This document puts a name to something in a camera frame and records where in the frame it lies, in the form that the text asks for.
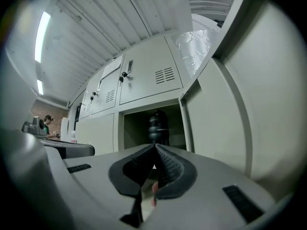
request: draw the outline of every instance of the ceiling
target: ceiling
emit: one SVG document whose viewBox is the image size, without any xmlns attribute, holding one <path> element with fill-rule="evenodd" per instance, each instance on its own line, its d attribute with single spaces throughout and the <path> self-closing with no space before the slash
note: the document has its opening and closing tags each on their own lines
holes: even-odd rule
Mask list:
<svg viewBox="0 0 307 230">
<path fill-rule="evenodd" d="M 45 99 L 73 102 L 112 58 L 140 41 L 192 30 L 191 11 L 221 19 L 233 0 L 22 0 L 6 50 L 23 78 Z M 51 15 L 39 64 L 34 60 L 40 17 Z"/>
</svg>

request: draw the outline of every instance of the person in background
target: person in background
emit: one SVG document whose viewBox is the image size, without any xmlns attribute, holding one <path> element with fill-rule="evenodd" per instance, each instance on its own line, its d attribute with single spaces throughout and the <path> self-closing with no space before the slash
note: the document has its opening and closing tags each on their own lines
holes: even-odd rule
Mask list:
<svg viewBox="0 0 307 230">
<path fill-rule="evenodd" d="M 53 118 L 50 115 L 46 115 L 44 118 L 44 131 L 46 132 L 47 138 L 59 138 L 59 134 L 53 131 L 53 134 L 50 134 L 48 125 L 53 121 Z"/>
</svg>

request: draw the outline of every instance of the black velcro strip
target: black velcro strip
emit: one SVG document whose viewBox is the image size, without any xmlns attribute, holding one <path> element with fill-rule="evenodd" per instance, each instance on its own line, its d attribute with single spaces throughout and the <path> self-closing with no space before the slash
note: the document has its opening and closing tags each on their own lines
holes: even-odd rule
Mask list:
<svg viewBox="0 0 307 230">
<path fill-rule="evenodd" d="M 71 173 L 83 171 L 83 170 L 86 170 L 86 169 L 89 169 L 89 168 L 91 168 L 91 165 L 85 163 L 85 164 L 81 164 L 81 165 L 78 165 L 78 166 L 69 167 L 69 168 L 67 168 L 67 170 L 71 174 Z"/>
<path fill-rule="evenodd" d="M 250 223 L 263 215 L 263 211 L 260 210 L 249 198 L 247 198 L 247 196 L 244 195 L 238 186 L 227 186 L 223 188 L 223 191 L 226 193 L 247 223 Z"/>
</svg>

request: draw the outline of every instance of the ceiling light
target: ceiling light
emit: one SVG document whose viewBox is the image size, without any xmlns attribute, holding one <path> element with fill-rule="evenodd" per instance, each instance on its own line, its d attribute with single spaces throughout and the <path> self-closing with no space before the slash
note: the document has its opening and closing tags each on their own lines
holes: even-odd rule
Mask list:
<svg viewBox="0 0 307 230">
<path fill-rule="evenodd" d="M 44 94 L 44 92 L 43 92 L 43 83 L 42 83 L 42 81 L 37 80 L 37 87 L 38 87 L 38 92 L 39 92 L 40 94 Z"/>
<path fill-rule="evenodd" d="M 42 48 L 44 42 L 44 36 L 46 33 L 46 29 L 50 20 L 50 15 L 46 12 L 43 12 L 42 17 L 40 18 L 37 35 L 36 35 L 36 42 L 35 42 L 35 60 L 40 63 L 42 57 Z"/>
</svg>

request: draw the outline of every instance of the black cylindrical object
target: black cylindrical object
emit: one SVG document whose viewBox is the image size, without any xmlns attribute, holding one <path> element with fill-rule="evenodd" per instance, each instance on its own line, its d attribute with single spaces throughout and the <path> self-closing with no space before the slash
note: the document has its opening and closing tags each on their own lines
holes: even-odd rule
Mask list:
<svg viewBox="0 0 307 230">
<path fill-rule="evenodd" d="M 158 110 L 149 118 L 149 140 L 155 144 L 169 145 L 169 132 L 165 112 Z"/>
</svg>

